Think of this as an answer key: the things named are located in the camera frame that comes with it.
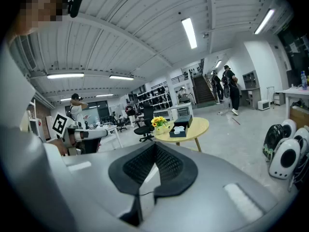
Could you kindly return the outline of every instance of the black box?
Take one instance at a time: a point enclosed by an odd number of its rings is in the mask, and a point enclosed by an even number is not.
[[[191,123],[192,123],[192,115],[180,116],[174,122],[174,126],[183,126],[186,128],[186,126],[188,125],[188,128],[190,128]]]
[[[187,125],[183,126],[184,127],[184,131],[181,131],[179,134],[175,134],[175,129],[174,127],[172,128],[172,130],[170,130],[169,132],[169,136],[170,137],[186,137],[187,136],[187,132],[188,132],[188,127]]]

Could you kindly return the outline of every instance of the backpack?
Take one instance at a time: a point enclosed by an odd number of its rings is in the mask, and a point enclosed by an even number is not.
[[[72,112],[71,112],[72,107],[73,106],[70,107],[70,110],[69,110],[68,114],[69,114],[69,118],[72,119],[73,121],[75,121],[75,119],[72,117]]]

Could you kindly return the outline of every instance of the shelf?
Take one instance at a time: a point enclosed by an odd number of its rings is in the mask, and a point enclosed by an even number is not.
[[[143,101],[139,101],[139,103],[141,103],[141,102],[146,102],[146,101],[148,101],[148,100],[151,100],[151,99],[153,99],[153,98],[156,98],[156,97],[159,97],[159,96],[162,96],[162,95],[165,95],[165,94],[166,94],[166,93],[161,94],[161,95],[152,96],[152,97],[150,97],[150,98],[148,98],[148,99],[145,99],[145,100],[143,100]]]
[[[154,113],[162,113],[162,112],[167,112],[167,111],[168,111],[167,109],[163,109],[163,110],[154,111]]]
[[[137,95],[137,96],[141,96],[141,95],[146,94],[146,93],[148,93],[148,91],[146,91],[146,92],[144,92],[144,93],[141,93],[140,95]]]
[[[161,102],[161,103],[158,103],[158,104],[155,104],[155,105],[151,105],[151,106],[158,106],[158,105],[161,105],[161,104],[167,103],[167,102],[169,102],[169,101],[164,101],[164,102]]]
[[[160,88],[160,87],[164,87],[164,85],[161,85],[161,86],[159,86],[159,87],[155,87],[155,89],[151,89],[151,91],[153,91],[153,92],[154,92],[155,90],[157,91],[157,89]]]

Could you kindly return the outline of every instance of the man in black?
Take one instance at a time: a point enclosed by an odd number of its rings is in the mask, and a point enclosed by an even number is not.
[[[228,65],[224,66],[225,72],[223,73],[223,77],[226,76],[228,78],[228,85],[230,87],[230,97],[232,101],[232,112],[238,115],[238,107],[239,107],[239,89],[237,87],[238,79],[235,77],[235,74],[231,71]]]
[[[129,101],[126,103],[125,112],[126,112],[126,115],[130,119],[131,127],[134,128],[135,127],[135,123],[134,123],[135,122],[135,110],[134,110],[134,107],[131,106]]]
[[[217,94],[218,94],[218,98],[219,100],[223,100],[223,88],[220,84],[221,80],[220,78],[217,76],[217,72],[213,72],[213,76],[212,76],[213,80],[214,80],[214,83],[215,83],[215,87],[216,87],[216,90],[217,90]]]

